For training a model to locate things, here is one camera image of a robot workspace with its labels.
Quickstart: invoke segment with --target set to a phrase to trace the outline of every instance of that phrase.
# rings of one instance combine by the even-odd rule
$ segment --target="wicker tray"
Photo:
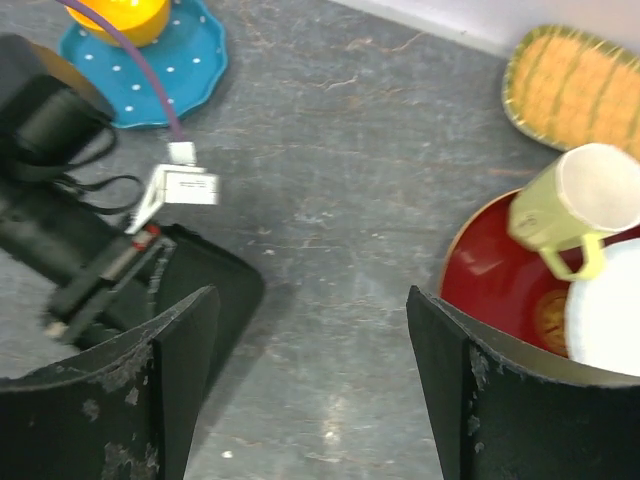
[[[608,143],[640,159],[640,59],[595,35],[560,25],[529,32],[507,67],[502,103],[546,145]]]

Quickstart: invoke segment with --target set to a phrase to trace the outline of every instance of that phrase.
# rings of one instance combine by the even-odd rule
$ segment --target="wire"
[[[169,128],[174,137],[174,141],[176,142],[184,142],[185,135],[182,131],[182,126],[180,125],[180,120],[178,119],[178,115],[176,114],[175,109],[169,102],[169,96],[162,86],[162,82],[151,68],[151,65],[145,60],[140,50],[138,50],[133,43],[129,41],[129,39],[123,35],[115,26],[113,26],[106,18],[100,15],[95,10],[87,7],[86,5],[80,3],[78,0],[56,0],[56,2],[65,5],[72,10],[84,15],[89,20],[100,26],[105,32],[111,35],[119,44],[122,46],[123,50],[127,52],[127,54],[133,59],[133,61],[138,65],[142,73],[144,73],[145,77],[151,84],[156,96],[160,100],[162,104],[162,108],[164,109],[165,114],[169,120]]]
[[[39,185],[44,182],[53,183],[73,195],[85,208],[98,215],[110,216],[129,212],[140,203],[145,192],[144,184],[138,177],[134,175],[115,175],[96,183],[80,183],[69,175],[69,173],[75,170],[102,160],[115,150],[118,145],[118,135],[113,126],[108,123],[105,123],[104,127],[109,133],[108,143],[84,160],[66,165],[33,165],[20,161],[19,158],[9,156],[4,159],[4,168],[7,169],[6,171],[12,178],[20,182],[32,185]],[[119,207],[101,207],[84,200],[87,194],[99,192],[119,180],[129,180],[134,182],[138,187],[134,199],[129,203]]]

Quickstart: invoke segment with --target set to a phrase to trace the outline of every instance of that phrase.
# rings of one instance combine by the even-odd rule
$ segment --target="teal plate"
[[[225,43],[224,27],[202,0],[173,0],[164,32],[141,49],[179,117],[211,97],[229,63]],[[58,51],[111,102],[115,127],[169,124],[151,84],[123,49],[103,43],[75,24],[60,40]]]

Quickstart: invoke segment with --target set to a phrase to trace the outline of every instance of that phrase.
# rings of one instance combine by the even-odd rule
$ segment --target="white connector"
[[[192,142],[170,143],[169,157],[170,164],[158,165],[153,171],[127,234],[137,233],[165,203],[218,203],[218,176],[196,166],[196,149]]]
[[[193,165],[198,163],[196,146],[193,142],[169,143],[169,159],[174,165]]]

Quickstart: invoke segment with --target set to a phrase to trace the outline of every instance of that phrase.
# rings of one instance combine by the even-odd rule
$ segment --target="concrete floor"
[[[231,68],[185,127],[223,201],[162,219],[255,265],[268,294],[186,478],[441,479],[409,287],[433,289],[465,219],[555,153],[505,118],[503,60],[324,0],[208,3]],[[68,24],[51,0],[0,0],[2,31],[54,46]],[[165,158],[165,131],[121,138],[87,178]],[[47,282],[2,257],[0,283],[0,375],[73,353],[40,330]]]

